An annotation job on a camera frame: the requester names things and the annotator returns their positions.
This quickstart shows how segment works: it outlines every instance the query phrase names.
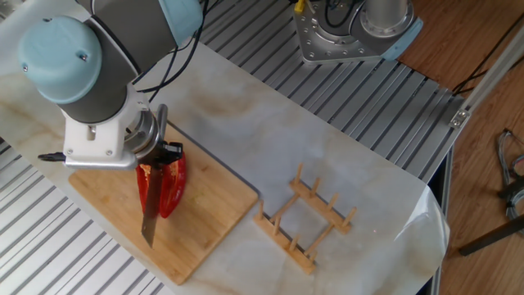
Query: wooden cutting board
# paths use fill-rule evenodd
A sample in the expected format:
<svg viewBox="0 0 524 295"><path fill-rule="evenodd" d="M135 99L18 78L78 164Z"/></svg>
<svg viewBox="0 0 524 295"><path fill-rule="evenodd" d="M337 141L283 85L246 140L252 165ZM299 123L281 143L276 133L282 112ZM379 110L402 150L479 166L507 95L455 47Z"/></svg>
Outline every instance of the wooden cutting board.
<svg viewBox="0 0 524 295"><path fill-rule="evenodd" d="M151 262L182 284L253 207L258 194L171 126L165 138L183 143L187 183L171 216L158 218L152 249L140 233L142 208L134 170L78 170L69 181L139 249L139 260Z"/></svg>

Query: red bell pepper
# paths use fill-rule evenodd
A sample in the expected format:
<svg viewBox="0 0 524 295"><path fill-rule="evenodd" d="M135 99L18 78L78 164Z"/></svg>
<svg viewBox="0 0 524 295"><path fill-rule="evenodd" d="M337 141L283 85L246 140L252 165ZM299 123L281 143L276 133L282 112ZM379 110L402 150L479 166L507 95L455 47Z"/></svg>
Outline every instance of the red bell pepper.
<svg viewBox="0 0 524 295"><path fill-rule="evenodd" d="M136 168L138 179L138 191L140 192L140 203L142 212L146 210L147 190L151 178L151 167L139 165ZM162 191L160 194L160 216L167 218L182 198L186 186L186 155L169 165L162 167Z"/></svg>

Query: wire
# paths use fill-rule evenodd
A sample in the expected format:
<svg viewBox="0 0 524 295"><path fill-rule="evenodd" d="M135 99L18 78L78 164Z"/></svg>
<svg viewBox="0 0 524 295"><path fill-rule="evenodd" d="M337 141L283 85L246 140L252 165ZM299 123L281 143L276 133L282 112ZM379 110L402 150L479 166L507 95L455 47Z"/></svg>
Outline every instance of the wire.
<svg viewBox="0 0 524 295"><path fill-rule="evenodd" d="M326 0L326 7L324 9L324 17L326 19L326 22L327 22L327 25L329 25L330 27L332 27L333 29L336 29L336 28L340 28L342 25L344 25L347 20L350 18L351 16L351 12L353 12L353 8L355 7L355 4L358 2L358 0L351 0L351 5L350 5L350 8L348 9L346 15L344 16L344 18L342 19L341 22L339 22L338 24L334 25L330 20L329 20L329 15L328 15L328 12L329 12L329 8L331 7L331 0Z"/></svg>
<svg viewBox="0 0 524 295"><path fill-rule="evenodd" d="M165 86L171 84L171 82L173 82L175 79L177 79L186 70L187 66L189 65L189 62L191 61L191 59L193 58L193 55L195 54L195 51L196 51L197 45L198 45L198 41L200 40L200 37L202 35L202 28L204 26L204 20L206 19L207 7L208 7L209 3L210 3L210 0L205 0L205 2L204 2L204 9L203 9L202 24L201 24L200 28L198 29L198 31L196 32L196 36L194 38L195 42L193 43L193 47L191 48L191 52L189 53L189 56L187 57L186 61L183 63L182 67L176 72L176 74L174 74L171 78L167 79L166 81L163 81L162 83L160 83L160 85L155 86L155 87L151 87L151 88L146 88L146 89L143 89L143 90L138 90L139 92L141 92L141 93L149 93L149 92L160 90L160 89L164 88Z"/></svg>
<svg viewBox="0 0 524 295"><path fill-rule="evenodd" d="M172 57L171 57L171 61L169 61L169 65L167 66L167 70L165 71L165 74L164 74L164 77L162 78L162 81L160 82L160 84L163 84L165 82L165 80L167 79L167 76L169 75L169 73L171 72L171 68L173 67L173 64L174 64L174 59L176 58L177 56L177 51L174 51L172 52ZM153 101L153 99L155 99L156 95L160 92L160 89L157 89L153 95L151 95L151 97L149 98L149 103L151 103Z"/></svg>
<svg viewBox="0 0 524 295"><path fill-rule="evenodd" d="M181 52L182 50L186 49L189 47L189 44L191 44L192 40L195 38L195 34L191 37L191 39L189 39L189 42L187 42L186 45L184 45L182 48L178 48L176 51L177 52Z"/></svg>
<svg viewBox="0 0 524 295"><path fill-rule="evenodd" d="M210 11L213 10L213 8L217 7L222 1L223 0L216 0L216 2L213 3L213 5L211 5L210 9L207 10L206 15L210 13Z"/></svg>
<svg viewBox="0 0 524 295"><path fill-rule="evenodd" d="M524 141L522 141L522 139L520 139L518 136L516 136L512 131L510 130L505 130L500 136L499 136L499 150L498 150L498 154L499 154L499 161L500 161L500 165L502 166L502 173L503 173L503 181L504 181L504 186L508 186L510 183L511 183L511 172L513 172L514 174L517 175L517 177L520 177L520 175L518 175L516 172L515 172L515 165L522 160L522 158L524 156L520 156L519 158L517 158L514 162L513 162L513 167L512 169L510 170L508 168L508 164L506 163L506 159L504 157L504 149L505 149L505 143L506 143L506 138L510 137L510 136L513 136L520 144L524 145ZM506 216L510 219L510 220L514 220L516 219L517 217L520 216L520 214L517 212L517 208L515 207L517 205L518 202L520 202L522 199L524 198L524 189L515 193L511 198L509 198L507 200L507 204L506 204ZM519 233L521 234L524 234L524 229L520 230Z"/></svg>
<svg viewBox="0 0 524 295"><path fill-rule="evenodd" d="M500 44L502 44L502 42L508 37L508 35L517 27L517 25L522 20L524 20L524 13L522 13L517 18L517 20L515 20L513 22L513 24L509 27L508 30L506 30L506 32L502 35L502 37L500 37L500 39L497 42L497 44L491 49L491 51L488 53L488 55L486 57L484 57L484 59L477 66L477 68L469 75L469 77L467 79L465 79L464 81L460 82L459 84L457 84L457 86L455 86L455 88L453 88L454 95L460 94L460 91L464 88L464 86L466 86L466 84L469 81L472 81L472 80L474 80L476 78L482 77L483 75L485 75L488 72L488 70L484 70L483 72L477 74L477 72L487 63L487 61L490 59L490 57L493 55L493 53L495 53L495 51L500 47ZM512 70L515 66L517 66L521 61L522 61L522 57L512 65L510 70ZM461 92L461 93L465 93L465 92L468 92L468 91L471 91L471 90L473 90L473 88L469 88L469 89L463 90L463 92Z"/></svg>

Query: stand leg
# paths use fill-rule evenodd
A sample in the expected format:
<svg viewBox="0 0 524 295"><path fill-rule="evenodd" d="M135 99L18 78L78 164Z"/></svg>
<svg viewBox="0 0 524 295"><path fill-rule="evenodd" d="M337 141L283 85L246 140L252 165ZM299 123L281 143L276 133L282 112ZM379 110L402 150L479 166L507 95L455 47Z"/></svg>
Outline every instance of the stand leg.
<svg viewBox="0 0 524 295"><path fill-rule="evenodd" d="M480 238L477 238L470 243L462 246L458 252L462 256L468 256L482 248L491 245L503 238L508 237L509 235L515 234L517 231L524 229L524 215L519 216L518 218L509 221L507 224L502 225L496 229L493 229L487 234L484 234Z"/></svg>

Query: metal frame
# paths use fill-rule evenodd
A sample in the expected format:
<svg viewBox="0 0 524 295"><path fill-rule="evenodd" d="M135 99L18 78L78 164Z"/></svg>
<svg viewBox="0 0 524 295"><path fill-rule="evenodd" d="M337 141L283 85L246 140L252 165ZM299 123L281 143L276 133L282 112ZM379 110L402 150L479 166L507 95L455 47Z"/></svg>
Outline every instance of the metal frame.
<svg viewBox="0 0 524 295"><path fill-rule="evenodd" d="M519 29L511 43L504 49L499 59L487 71L481 82L473 89L472 94L458 109L449 126L461 129L468 122L472 113L487 98L493 88L506 75L515 61L524 53L524 26Z"/></svg>

